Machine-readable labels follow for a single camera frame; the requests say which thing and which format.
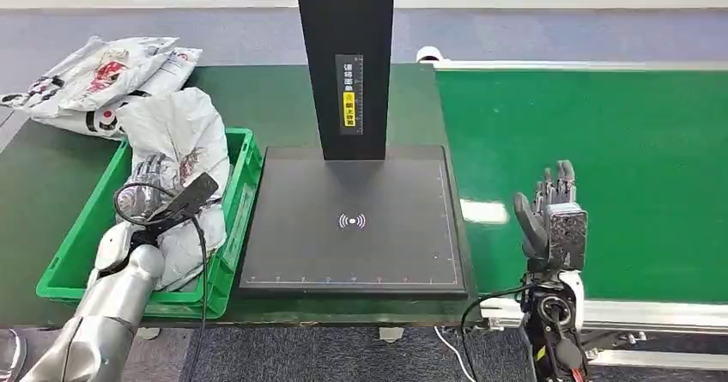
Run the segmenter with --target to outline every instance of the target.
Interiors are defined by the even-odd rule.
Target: label sticker
[[[339,131],[342,135],[364,134],[364,57],[337,54]]]

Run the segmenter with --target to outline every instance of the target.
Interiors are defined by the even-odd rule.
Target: robotic arm
[[[134,185],[153,187],[128,184],[119,192]],[[190,219],[197,223],[195,214],[216,190],[217,183],[203,173],[145,221],[119,213],[125,220],[101,239],[76,313],[21,382],[120,381],[144,308],[164,272],[157,238]]]
[[[541,381],[584,382],[589,370],[579,330],[584,323],[584,267],[587,214],[576,203],[570,161],[558,162],[558,180],[550,169],[537,183],[529,203],[522,193],[513,199],[524,231],[528,257],[525,290],[520,301],[523,328],[531,344],[534,368]]]

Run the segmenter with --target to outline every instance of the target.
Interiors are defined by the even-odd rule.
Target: plastic bag
[[[92,112],[62,111],[54,118],[34,117],[43,124],[112,140],[122,140],[124,129],[118,125],[116,109],[138,97],[170,94],[180,90],[195,69],[202,54],[200,49],[175,47],[167,61],[144,84],[121,100]]]
[[[211,200],[222,197],[228,183],[230,160],[225,126],[209,96],[198,88],[172,94],[137,98],[117,111],[133,149],[132,175],[127,183],[145,181],[179,193],[207,172],[218,184]],[[154,196],[151,189],[129,189],[119,205],[130,216],[150,212],[169,197]],[[198,216],[208,255],[225,243],[222,206],[211,204]],[[157,240],[165,257],[165,270],[157,289],[184,286],[202,269],[197,231],[190,221],[173,227]]]
[[[94,36],[48,70],[27,93],[6,95],[0,103],[32,118],[98,110],[146,82],[169,58],[175,41],[133,37],[105,42]]]

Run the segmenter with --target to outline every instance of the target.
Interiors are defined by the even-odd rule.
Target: white cable
[[[437,337],[445,344],[445,346],[447,346],[448,348],[450,348],[450,350],[452,352],[455,352],[455,355],[458,357],[458,362],[460,362],[460,368],[463,369],[463,373],[465,374],[465,377],[470,382],[476,382],[476,380],[473,379],[472,376],[470,376],[470,374],[468,373],[468,370],[465,368],[465,364],[463,363],[463,357],[460,356],[460,352],[458,352],[458,350],[455,349],[454,346],[452,346],[448,341],[445,340],[444,337],[442,337],[442,335],[440,334],[440,330],[437,329],[437,326],[434,327],[434,333],[437,334]]]

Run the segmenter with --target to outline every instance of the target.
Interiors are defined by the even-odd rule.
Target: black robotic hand
[[[558,162],[555,183],[547,168],[533,202],[516,193],[513,208],[525,234],[524,283],[530,286],[520,305],[537,379],[586,381],[589,373],[579,339],[584,309],[579,272],[584,267],[587,214],[576,203],[571,162]]]

